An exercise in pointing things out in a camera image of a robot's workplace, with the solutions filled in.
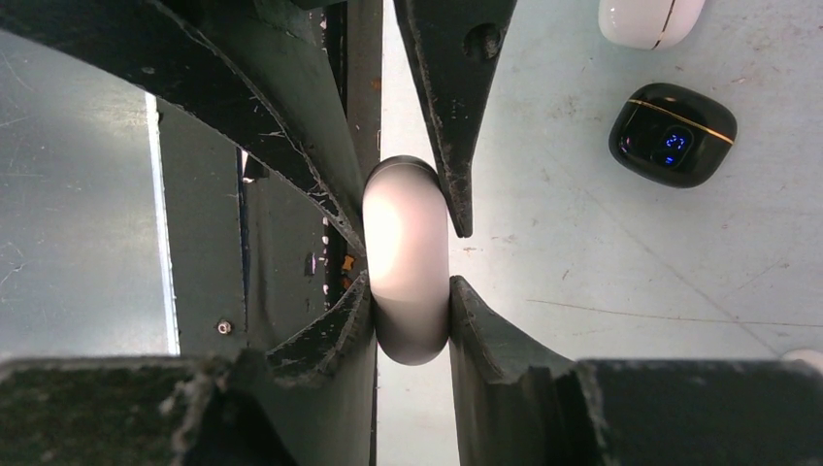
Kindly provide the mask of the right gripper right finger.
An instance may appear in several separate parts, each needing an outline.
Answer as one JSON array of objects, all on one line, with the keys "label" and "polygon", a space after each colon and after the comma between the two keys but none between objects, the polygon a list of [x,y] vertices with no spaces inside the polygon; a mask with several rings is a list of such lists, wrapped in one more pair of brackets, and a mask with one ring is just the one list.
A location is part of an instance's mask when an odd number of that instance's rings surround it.
[{"label": "right gripper right finger", "polygon": [[450,280],[464,465],[818,465],[822,376],[804,362],[573,361]]}]

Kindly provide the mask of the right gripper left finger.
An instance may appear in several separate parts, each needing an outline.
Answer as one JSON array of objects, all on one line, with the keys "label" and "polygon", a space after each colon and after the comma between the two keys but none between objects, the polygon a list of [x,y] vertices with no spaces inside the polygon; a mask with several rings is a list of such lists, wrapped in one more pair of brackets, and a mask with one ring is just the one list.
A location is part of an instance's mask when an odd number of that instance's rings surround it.
[{"label": "right gripper left finger", "polygon": [[302,331],[234,358],[36,358],[1,366],[5,465],[367,465],[369,278]]}]

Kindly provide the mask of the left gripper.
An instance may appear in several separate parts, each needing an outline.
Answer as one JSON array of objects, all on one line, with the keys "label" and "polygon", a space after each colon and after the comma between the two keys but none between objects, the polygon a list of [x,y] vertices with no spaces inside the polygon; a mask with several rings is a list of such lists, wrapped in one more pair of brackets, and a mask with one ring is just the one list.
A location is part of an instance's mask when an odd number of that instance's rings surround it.
[{"label": "left gripper", "polygon": [[[455,232],[515,0],[394,4]],[[365,264],[379,163],[380,1],[5,1],[1,26],[152,93],[274,171],[325,216],[327,307]]]}]

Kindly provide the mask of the white oval charging case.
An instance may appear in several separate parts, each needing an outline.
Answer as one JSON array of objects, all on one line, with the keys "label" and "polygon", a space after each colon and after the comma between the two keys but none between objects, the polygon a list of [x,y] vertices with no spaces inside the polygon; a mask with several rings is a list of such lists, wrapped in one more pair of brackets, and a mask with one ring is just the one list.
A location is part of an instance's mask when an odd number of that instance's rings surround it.
[{"label": "white oval charging case", "polygon": [[436,172],[410,155],[383,160],[362,213],[379,345],[397,363],[426,364],[448,339],[448,212]]}]

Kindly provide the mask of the white gold-trimmed charging case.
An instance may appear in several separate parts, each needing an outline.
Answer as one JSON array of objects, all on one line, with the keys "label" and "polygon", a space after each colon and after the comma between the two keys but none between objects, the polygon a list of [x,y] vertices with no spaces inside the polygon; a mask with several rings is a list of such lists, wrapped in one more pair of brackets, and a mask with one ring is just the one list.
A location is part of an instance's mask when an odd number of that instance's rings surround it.
[{"label": "white gold-trimmed charging case", "polygon": [[601,0],[598,25],[616,45],[664,50],[692,31],[704,5],[704,0]]}]

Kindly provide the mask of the black charging case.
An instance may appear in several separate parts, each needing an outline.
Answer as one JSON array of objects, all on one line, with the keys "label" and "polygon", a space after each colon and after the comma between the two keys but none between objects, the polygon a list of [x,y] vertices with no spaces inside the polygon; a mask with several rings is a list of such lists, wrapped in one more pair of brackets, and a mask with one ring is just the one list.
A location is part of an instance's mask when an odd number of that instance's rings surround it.
[{"label": "black charging case", "polygon": [[656,183],[692,188],[715,174],[738,135],[734,114],[673,83],[650,83],[625,102],[608,139],[612,157]]}]

